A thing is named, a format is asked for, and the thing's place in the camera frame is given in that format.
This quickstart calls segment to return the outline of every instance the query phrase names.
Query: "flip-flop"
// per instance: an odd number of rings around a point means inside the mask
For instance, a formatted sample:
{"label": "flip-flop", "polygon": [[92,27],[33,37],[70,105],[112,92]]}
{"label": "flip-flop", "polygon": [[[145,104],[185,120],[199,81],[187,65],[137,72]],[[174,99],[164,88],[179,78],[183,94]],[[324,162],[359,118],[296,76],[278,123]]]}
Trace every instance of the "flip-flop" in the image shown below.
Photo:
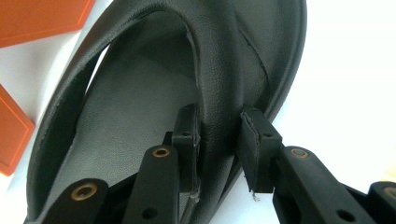
{"label": "flip-flop", "polygon": [[305,20],[304,0],[113,2],[68,65],[41,123],[26,222],[42,221],[80,179],[112,186],[137,173],[145,151],[173,130],[177,111],[195,102],[200,190],[180,194],[180,222],[209,222],[241,172],[233,152],[243,105],[274,119],[302,56]]}

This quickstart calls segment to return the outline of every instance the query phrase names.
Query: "metal grommet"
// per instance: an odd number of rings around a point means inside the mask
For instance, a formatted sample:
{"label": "metal grommet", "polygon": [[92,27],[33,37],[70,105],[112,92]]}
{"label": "metal grommet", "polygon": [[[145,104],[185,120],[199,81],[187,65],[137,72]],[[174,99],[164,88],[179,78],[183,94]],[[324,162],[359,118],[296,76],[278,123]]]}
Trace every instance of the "metal grommet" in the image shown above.
{"label": "metal grommet", "polygon": [[293,154],[294,157],[300,158],[300,159],[305,159],[309,156],[309,154],[299,148],[294,148],[291,150],[291,154]]}
{"label": "metal grommet", "polygon": [[167,148],[160,147],[152,152],[152,155],[157,158],[167,157],[171,153]]}
{"label": "metal grommet", "polygon": [[84,201],[91,198],[91,196],[93,196],[97,190],[98,188],[95,184],[86,183],[74,189],[71,197],[74,201]]}
{"label": "metal grommet", "polygon": [[396,188],[387,187],[387,188],[384,188],[384,191],[390,198],[392,198],[393,200],[396,200]]}

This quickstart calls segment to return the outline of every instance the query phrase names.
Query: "orange rubber pad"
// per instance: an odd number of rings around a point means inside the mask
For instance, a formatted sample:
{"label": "orange rubber pad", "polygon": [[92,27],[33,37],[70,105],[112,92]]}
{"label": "orange rubber pad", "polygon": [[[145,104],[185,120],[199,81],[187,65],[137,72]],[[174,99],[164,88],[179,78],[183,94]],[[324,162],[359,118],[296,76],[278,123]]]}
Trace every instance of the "orange rubber pad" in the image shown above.
{"label": "orange rubber pad", "polygon": [[0,48],[80,30],[94,0],[3,0]]}
{"label": "orange rubber pad", "polygon": [[35,125],[0,85],[0,173],[12,175]]}

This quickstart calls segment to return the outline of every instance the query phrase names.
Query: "black plastic bracket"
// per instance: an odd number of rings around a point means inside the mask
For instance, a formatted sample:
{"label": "black plastic bracket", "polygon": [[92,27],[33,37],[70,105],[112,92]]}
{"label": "black plastic bracket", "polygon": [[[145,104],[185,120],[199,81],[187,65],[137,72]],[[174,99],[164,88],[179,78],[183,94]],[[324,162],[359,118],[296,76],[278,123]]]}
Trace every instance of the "black plastic bracket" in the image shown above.
{"label": "black plastic bracket", "polygon": [[197,161],[199,153],[200,120],[196,104],[180,108],[172,134],[172,146],[177,150],[180,163],[180,192],[199,191]]}
{"label": "black plastic bracket", "polygon": [[98,223],[103,219],[107,183],[100,179],[82,179],[62,192],[43,224]]}
{"label": "black plastic bracket", "polygon": [[169,146],[150,148],[140,165],[122,223],[177,223],[179,185],[177,151]]}
{"label": "black plastic bracket", "polygon": [[283,147],[282,136],[259,109],[245,108],[241,118],[236,154],[245,171],[249,190],[272,193],[274,183],[270,177],[270,163]]}
{"label": "black plastic bracket", "polygon": [[[285,147],[274,163],[278,167],[274,205],[279,217],[298,223],[375,223],[311,151]],[[285,198],[298,209],[291,213],[281,202]]]}

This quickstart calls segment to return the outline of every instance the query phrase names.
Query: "white surface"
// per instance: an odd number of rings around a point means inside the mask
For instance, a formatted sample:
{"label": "white surface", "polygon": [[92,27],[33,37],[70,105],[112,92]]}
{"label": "white surface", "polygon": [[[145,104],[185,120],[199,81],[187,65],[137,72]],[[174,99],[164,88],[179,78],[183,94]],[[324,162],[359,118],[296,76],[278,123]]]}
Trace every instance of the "white surface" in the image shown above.
{"label": "white surface", "polygon": [[[86,27],[109,2],[96,1]],[[362,191],[396,159],[394,11],[394,1],[308,1],[303,60],[275,121],[285,145],[314,151],[339,181]],[[77,38],[57,35],[0,49],[0,83],[35,123]],[[15,175],[0,177],[0,223],[22,223],[26,216],[32,142]],[[211,223],[277,223],[271,195],[257,197],[239,177]]]}

